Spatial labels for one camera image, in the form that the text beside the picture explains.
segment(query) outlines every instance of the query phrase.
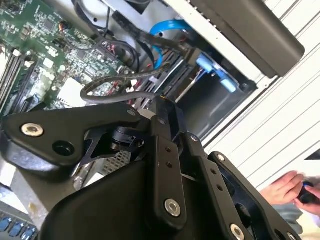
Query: blue connector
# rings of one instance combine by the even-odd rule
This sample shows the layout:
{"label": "blue connector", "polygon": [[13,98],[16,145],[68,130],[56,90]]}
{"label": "blue connector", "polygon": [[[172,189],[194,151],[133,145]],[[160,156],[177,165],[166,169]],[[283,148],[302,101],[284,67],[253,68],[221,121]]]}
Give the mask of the blue connector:
{"label": "blue connector", "polygon": [[[184,20],[168,20],[157,23],[150,30],[150,34],[157,35],[161,32],[168,30],[187,30],[191,29],[191,27]],[[153,47],[158,53],[159,58],[154,65],[154,69],[158,69],[163,63],[163,55],[162,49],[159,47]],[[199,80],[205,73],[210,74],[214,72],[217,76],[220,77],[220,83],[230,92],[234,93],[237,90],[236,83],[223,71],[220,69],[220,66],[215,63],[213,60],[209,59],[206,55],[200,54],[196,63],[204,69],[205,72],[201,76],[198,77]]]}
{"label": "blue connector", "polygon": [[237,90],[236,83],[221,69],[221,67],[204,54],[201,54],[196,63],[202,67],[207,74],[214,72],[219,78],[220,83],[230,92]]}
{"label": "blue connector", "polygon": [[[162,21],[157,23],[153,26],[153,28],[150,30],[150,34],[157,35],[161,32],[168,31],[168,30],[183,30],[183,29],[191,29],[191,27],[184,21],[184,20],[168,20],[168,21]],[[162,49],[159,47],[154,46],[153,47],[158,53],[159,58],[155,63],[154,69],[160,68],[164,57],[162,55]]]}
{"label": "blue connector", "polygon": [[204,54],[201,54],[196,61],[200,67],[202,67],[207,74],[211,73],[214,70],[213,62],[206,57]]}

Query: screw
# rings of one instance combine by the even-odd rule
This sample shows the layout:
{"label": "screw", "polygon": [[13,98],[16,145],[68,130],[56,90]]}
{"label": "screw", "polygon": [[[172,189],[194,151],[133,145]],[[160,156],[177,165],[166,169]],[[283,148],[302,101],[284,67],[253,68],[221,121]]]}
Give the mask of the screw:
{"label": "screw", "polygon": [[127,112],[128,112],[128,114],[130,114],[131,116],[135,116],[135,115],[136,115],[136,113],[135,113],[134,111],[132,111],[132,110],[128,110]]}
{"label": "screw", "polygon": [[245,240],[244,232],[235,224],[231,224],[230,226],[232,234],[235,236],[237,240]]}
{"label": "screw", "polygon": [[192,139],[193,141],[195,141],[195,142],[198,142],[198,141],[199,141],[198,138],[197,138],[195,135],[191,135],[191,139]]}
{"label": "screw", "polygon": [[164,202],[164,208],[171,216],[177,218],[181,214],[181,208],[179,204],[173,199],[167,199]]}
{"label": "screw", "polygon": [[225,161],[224,156],[222,156],[222,155],[220,155],[220,154],[218,154],[216,157],[217,157],[221,162],[224,162],[224,161]]}
{"label": "screw", "polygon": [[292,233],[288,232],[287,234],[291,240],[296,240],[295,236],[293,236]]}
{"label": "screw", "polygon": [[165,120],[163,120],[163,119],[161,119],[161,118],[158,118],[158,121],[159,121],[159,123],[161,123],[162,125],[166,125]]}
{"label": "screw", "polygon": [[29,137],[40,137],[44,134],[44,129],[35,123],[27,123],[21,127],[21,132]]}

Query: corrugated metal wall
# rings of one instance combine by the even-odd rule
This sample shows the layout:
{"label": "corrugated metal wall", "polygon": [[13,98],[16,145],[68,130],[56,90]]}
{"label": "corrugated metal wall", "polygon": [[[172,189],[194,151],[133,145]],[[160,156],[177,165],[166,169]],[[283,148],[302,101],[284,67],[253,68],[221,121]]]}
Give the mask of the corrugated metal wall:
{"label": "corrugated metal wall", "polygon": [[[224,153],[259,188],[299,170],[320,148],[320,0],[265,4],[304,45],[305,55],[205,149]],[[317,174],[316,166],[310,174]]]}

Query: black panel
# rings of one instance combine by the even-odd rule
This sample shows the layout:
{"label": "black panel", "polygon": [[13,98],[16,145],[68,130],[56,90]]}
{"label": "black panel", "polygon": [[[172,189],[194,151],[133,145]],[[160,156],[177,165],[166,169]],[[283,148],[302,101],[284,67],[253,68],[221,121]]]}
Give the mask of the black panel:
{"label": "black panel", "polygon": [[262,0],[191,0],[266,76],[283,77],[304,47]]}
{"label": "black panel", "polygon": [[252,92],[238,89],[230,93],[219,82],[219,77],[203,76],[178,102],[189,132],[203,140]]}

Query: blue port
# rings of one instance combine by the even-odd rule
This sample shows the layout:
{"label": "blue port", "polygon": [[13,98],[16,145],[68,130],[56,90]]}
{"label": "blue port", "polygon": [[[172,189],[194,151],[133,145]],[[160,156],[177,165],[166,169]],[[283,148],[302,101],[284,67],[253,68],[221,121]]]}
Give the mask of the blue port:
{"label": "blue port", "polygon": [[5,232],[12,223],[11,217],[5,217],[0,221],[0,233]]}
{"label": "blue port", "polygon": [[13,228],[10,230],[9,232],[9,236],[10,237],[18,237],[22,231],[22,229],[24,228],[25,224],[22,222],[16,222],[13,226]]}
{"label": "blue port", "polygon": [[36,233],[36,228],[34,226],[28,226],[25,230],[25,232],[22,234],[21,239],[22,240],[31,240],[32,237]]}

